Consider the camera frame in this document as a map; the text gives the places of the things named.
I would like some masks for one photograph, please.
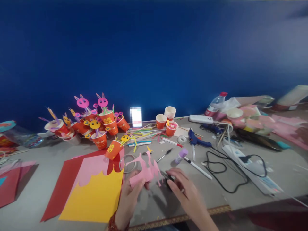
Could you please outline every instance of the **gray tabletop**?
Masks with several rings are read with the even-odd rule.
[[[199,128],[200,124],[191,123],[187,118],[177,120],[177,122],[182,127],[193,128],[195,133],[204,136],[204,141],[211,142],[215,146],[216,140],[212,138],[213,134],[201,130]],[[277,136],[272,136],[272,138],[285,142],[284,139]],[[175,166],[174,159],[180,151],[179,147],[169,143],[157,143],[157,139],[153,139],[153,143],[149,147],[153,150],[151,157],[155,160],[173,147],[173,151],[163,158],[158,165],[161,170],[167,170]],[[187,157],[192,159],[191,145],[187,143],[184,147],[189,151]],[[208,150],[208,148],[199,145],[195,146],[195,163],[205,171],[207,170],[201,165],[201,162],[205,161],[205,153]],[[26,153],[12,156],[12,159],[19,158],[22,161],[34,160],[39,165],[17,200],[0,209],[0,230],[103,230],[106,224],[59,221],[59,216],[40,223],[57,182],[63,162],[74,156],[84,155],[94,151],[97,151],[96,146],[90,143],[89,140],[83,139],[82,143],[78,146],[70,146],[66,142],[60,142],[53,146],[31,149]],[[125,147],[125,154],[133,154],[136,157],[140,152],[145,151],[147,151],[146,146],[137,147],[135,153],[133,153],[133,148]],[[267,167],[273,169],[273,172],[268,173],[269,177],[287,192],[287,194],[298,197],[308,193],[308,184],[306,181],[308,171],[303,169],[308,169],[307,161],[303,158],[307,154],[306,151],[294,148],[284,150],[283,152],[274,152],[254,144],[245,143],[243,153],[246,155],[260,155],[266,161]],[[210,156],[210,160],[221,162],[221,159],[214,156]],[[181,168],[196,184],[204,196],[209,209],[229,204],[233,210],[237,210],[288,197],[284,193],[276,197],[264,195],[251,182],[241,186],[235,194],[229,194],[220,187],[215,179],[212,181],[209,180],[186,161],[182,161],[177,167]],[[231,168],[228,168],[227,172],[219,174],[217,177],[229,190],[233,190],[237,184],[244,182],[244,179]],[[131,220],[131,226],[182,214],[184,214],[184,211],[175,196],[165,185],[158,187],[157,182],[153,180],[150,184],[150,191],[143,190],[138,198],[138,204]]]

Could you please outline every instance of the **water bottle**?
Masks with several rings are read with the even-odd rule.
[[[215,99],[213,99],[213,101],[209,105],[208,109],[206,109],[204,114],[206,116],[213,117],[213,115],[215,115],[215,113],[218,112],[218,110],[222,107],[227,94],[228,93],[226,93],[226,92],[222,92],[222,93],[220,93],[219,96],[217,96]]]

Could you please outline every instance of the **purple glue stick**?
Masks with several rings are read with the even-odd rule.
[[[181,160],[182,160],[187,154],[188,154],[187,149],[182,149],[182,150],[179,152],[177,158],[174,160],[175,163],[179,164],[179,163],[181,162]]]

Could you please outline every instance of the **human hand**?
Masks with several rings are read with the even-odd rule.
[[[115,224],[119,230],[125,230],[127,224],[133,217],[135,207],[137,204],[137,198],[143,186],[149,190],[149,183],[145,182],[145,179],[141,180],[138,184],[135,185],[132,189],[129,179],[137,175],[140,171],[133,171],[129,177],[125,180],[122,186],[122,192],[120,197],[120,202],[118,210],[115,214]]]
[[[179,168],[172,168],[166,173],[176,177],[174,182],[167,180],[167,183],[198,228],[200,230],[218,230],[206,209],[203,198],[187,175]]]

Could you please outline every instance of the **blue glue gun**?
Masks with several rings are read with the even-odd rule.
[[[205,141],[198,139],[195,136],[195,133],[193,132],[192,129],[189,130],[188,135],[189,135],[189,140],[190,140],[191,145],[200,144],[200,145],[205,146],[207,148],[212,146],[212,144],[210,142],[205,142]]]

